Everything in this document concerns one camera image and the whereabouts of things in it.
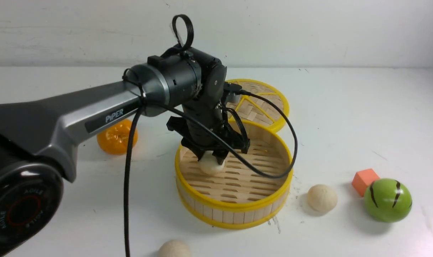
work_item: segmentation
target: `orange foam block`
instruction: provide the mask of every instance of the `orange foam block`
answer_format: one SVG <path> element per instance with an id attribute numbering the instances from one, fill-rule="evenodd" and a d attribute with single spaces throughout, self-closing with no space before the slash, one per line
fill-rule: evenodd
<path id="1" fill-rule="evenodd" d="M 361 197 L 364 196 L 365 190 L 367 189 L 372 182 L 380 179 L 378 175 L 372 169 L 366 169 L 363 171 L 358 171 L 353 178 L 353 182 L 351 184 L 355 188 L 355 190 L 360 194 Z"/>

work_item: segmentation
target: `white wall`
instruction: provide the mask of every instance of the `white wall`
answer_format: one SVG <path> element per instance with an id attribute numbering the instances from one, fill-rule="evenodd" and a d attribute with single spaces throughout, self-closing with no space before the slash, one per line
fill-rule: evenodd
<path id="1" fill-rule="evenodd" d="M 433 0 L 0 0 L 0 65 L 144 62 L 178 13 L 229 66 L 433 66 Z"/>

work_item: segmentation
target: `green toy ball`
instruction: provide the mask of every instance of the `green toy ball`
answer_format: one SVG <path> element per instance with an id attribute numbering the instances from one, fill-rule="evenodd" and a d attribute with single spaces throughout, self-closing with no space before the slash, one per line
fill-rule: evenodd
<path id="1" fill-rule="evenodd" d="M 412 195 L 407 187 L 395 179 L 382 178 L 374 181 L 364 194 L 367 212 L 376 220 L 397 222 L 404 219 L 412 209 Z"/>

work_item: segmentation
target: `bamboo steamer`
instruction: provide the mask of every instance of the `bamboo steamer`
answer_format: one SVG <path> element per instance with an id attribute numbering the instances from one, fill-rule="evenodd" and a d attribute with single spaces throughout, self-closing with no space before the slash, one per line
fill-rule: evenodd
<path id="1" fill-rule="evenodd" d="M 241 155 L 258 169 L 272 174 L 286 170 L 291 154 L 285 142 L 259 124 L 244 121 L 251 139 Z M 255 174 L 231 153 L 222 172 L 209 176 L 200 171 L 196 156 L 180 146 L 175 156 L 176 183 L 184 206 L 195 217 L 212 226 L 246 229 L 275 216 L 289 194 L 293 171 L 281 179 Z"/>
<path id="2" fill-rule="evenodd" d="M 244 90 L 268 99 L 279 107 L 286 116 L 289 115 L 290 107 L 287 99 L 273 86 L 249 79 L 234 79 L 227 82 L 241 85 Z M 238 103 L 228 103 L 226 107 L 235 109 L 241 119 L 260 124 L 273 132 L 280 131 L 286 124 L 285 119 L 272 106 L 252 96 L 242 96 Z"/>

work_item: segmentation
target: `white table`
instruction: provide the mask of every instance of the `white table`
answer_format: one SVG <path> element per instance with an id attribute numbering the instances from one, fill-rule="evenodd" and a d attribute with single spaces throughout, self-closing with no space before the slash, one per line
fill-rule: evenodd
<path id="1" fill-rule="evenodd" d="M 0 68 L 0 103 L 117 81 L 123 70 Z M 242 231 L 199 221 L 176 192 L 180 137 L 166 129 L 170 115 L 142 117 L 131 174 L 133 257 L 153 257 L 169 239 L 186 241 L 196 257 L 433 256 L 433 70 L 229 69 L 227 78 L 262 80 L 290 103 L 300 148 L 286 205 L 275 223 Z M 292 148 L 290 132 L 279 134 Z M 385 224 L 365 213 L 350 182 L 366 168 L 409 188 L 407 218 Z M 52 221 L 10 257 L 124 256 L 124 156 L 106 155 L 92 138 L 78 150 L 77 169 Z M 303 195 L 320 183 L 332 186 L 339 202 L 316 217 L 307 214 Z"/>

